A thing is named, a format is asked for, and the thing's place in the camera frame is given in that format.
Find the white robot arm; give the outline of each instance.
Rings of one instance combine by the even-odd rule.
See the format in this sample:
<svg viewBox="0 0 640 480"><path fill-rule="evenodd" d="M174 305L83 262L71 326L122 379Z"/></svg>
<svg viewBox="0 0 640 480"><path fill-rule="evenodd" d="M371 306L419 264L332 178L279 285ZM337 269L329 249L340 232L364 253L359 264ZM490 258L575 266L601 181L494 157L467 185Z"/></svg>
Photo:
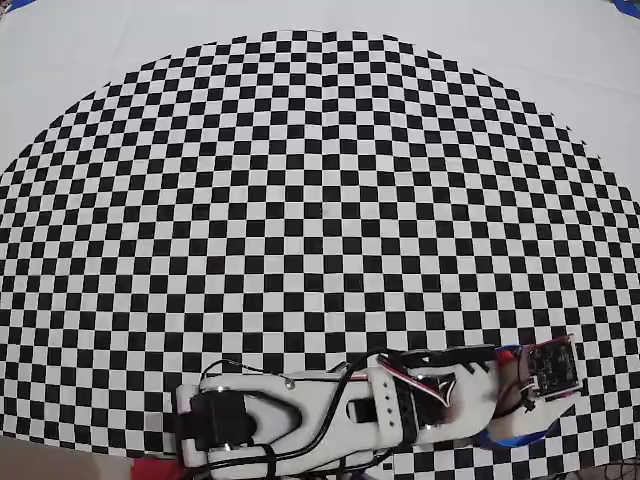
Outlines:
<svg viewBox="0 0 640 480"><path fill-rule="evenodd" d="M485 428L496 440L526 433L538 425L517 420L525 409L505 407L514 392L501 387L517 381L518 395L534 391L520 385L538 381L523 360L537 350L517 348L517 360L494 346L441 352L381 349L329 372L203 375L199 385L180 386L173 395L184 478L361 472L401 445L471 437ZM369 357L376 357L378 365L363 368ZM514 368L516 363L522 371ZM563 398L574 390L565 389ZM556 404L556 410L564 409L554 419L568 408L565 403ZM504 414L509 408L513 412ZM545 411L539 409L536 416L546 419Z"/></svg>

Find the red object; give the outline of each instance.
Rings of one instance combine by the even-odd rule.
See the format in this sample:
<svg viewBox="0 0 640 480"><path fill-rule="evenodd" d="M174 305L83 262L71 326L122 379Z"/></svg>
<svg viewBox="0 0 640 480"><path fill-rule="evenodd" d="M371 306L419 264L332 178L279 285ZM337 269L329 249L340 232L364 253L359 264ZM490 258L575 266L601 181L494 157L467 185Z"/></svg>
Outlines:
<svg viewBox="0 0 640 480"><path fill-rule="evenodd" d="M178 480L183 473L177 460L136 458L131 467L131 480Z"/></svg>
<svg viewBox="0 0 640 480"><path fill-rule="evenodd" d="M500 350L498 352L498 365L506 365L516 360L516 356L509 350Z"/></svg>

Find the red wire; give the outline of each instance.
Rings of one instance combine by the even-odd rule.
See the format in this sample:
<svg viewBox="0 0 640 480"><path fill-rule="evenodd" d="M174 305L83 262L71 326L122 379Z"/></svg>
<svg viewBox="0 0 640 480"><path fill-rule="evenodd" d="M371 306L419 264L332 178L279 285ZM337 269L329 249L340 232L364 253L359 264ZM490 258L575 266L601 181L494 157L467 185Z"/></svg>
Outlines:
<svg viewBox="0 0 640 480"><path fill-rule="evenodd" d="M394 373L395 373L395 374L397 374L398 376L400 376L400 377L402 377L402 378L404 378L404 379L406 379L406 380L409 380L409 381L411 381L411 382L419 383L421 388L425 388L425 389L429 390L430 392L433 392L433 393L434 393L435 395L437 395L438 397L441 397L441 396L442 396L442 395L440 394L440 392L438 392L437 390L434 390L434 389L433 389L433 388L431 388L430 386L428 386L428 385L424 385L424 384L422 384L422 383L418 382L418 380L416 380L415 378L413 378L413 377L411 377L411 376L408 376L408 375L405 375L405 374L404 374L404 373L402 373L402 372L397 371L395 368L391 367L391 365L389 365L389 363L388 363L386 360L384 360L384 359L383 359L382 361L384 362L384 364L385 364L385 367L386 367L386 368L388 368L389 370L391 370L392 372L394 372Z"/></svg>

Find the black and white checkerboard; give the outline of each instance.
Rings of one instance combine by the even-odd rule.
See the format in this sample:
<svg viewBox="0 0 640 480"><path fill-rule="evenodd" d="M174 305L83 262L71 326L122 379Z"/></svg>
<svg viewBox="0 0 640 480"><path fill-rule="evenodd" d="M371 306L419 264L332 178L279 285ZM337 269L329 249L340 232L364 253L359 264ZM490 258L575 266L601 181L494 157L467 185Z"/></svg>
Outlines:
<svg viewBox="0 0 640 480"><path fill-rule="evenodd" d="M588 393L546 441L394 473L635 454L640 208L551 115L432 52L277 32L149 63L38 135L0 211L5 435L169 452L167 392L221 355L296 371L568 332Z"/></svg>

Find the blue object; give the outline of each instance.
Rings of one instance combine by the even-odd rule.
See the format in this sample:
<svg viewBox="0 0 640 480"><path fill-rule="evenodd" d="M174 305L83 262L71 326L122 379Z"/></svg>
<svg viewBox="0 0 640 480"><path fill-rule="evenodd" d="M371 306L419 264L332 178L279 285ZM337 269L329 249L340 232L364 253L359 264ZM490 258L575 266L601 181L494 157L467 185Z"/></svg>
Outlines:
<svg viewBox="0 0 640 480"><path fill-rule="evenodd" d="M535 442L539 442L540 440L544 439L544 437L546 437L547 432L549 430L546 430L544 432L531 433L529 435L524 435L522 437L507 438L506 440L500 440L500 441L491 440L491 438L489 438L489 432L487 430L483 430L478 435L476 435L476 439L478 440L478 443L480 444L481 447L516 448L516 447L524 447L526 445L531 445Z"/></svg>
<svg viewBox="0 0 640 480"><path fill-rule="evenodd" d="M626 13L627 15L631 15L632 17L640 18L640 5L636 5L635 3L631 3L630 1L626 0L613 0L613 4L622 13Z"/></svg>
<svg viewBox="0 0 640 480"><path fill-rule="evenodd" d="M522 348L522 345L503 345L502 347L497 347L496 352L502 352L503 350L511 350L512 348Z"/></svg>
<svg viewBox="0 0 640 480"><path fill-rule="evenodd" d="M24 7L25 5L29 5L35 1L36 0L13 0L13 2L11 2L11 8L8 11L11 12L13 10L17 10L20 7Z"/></svg>

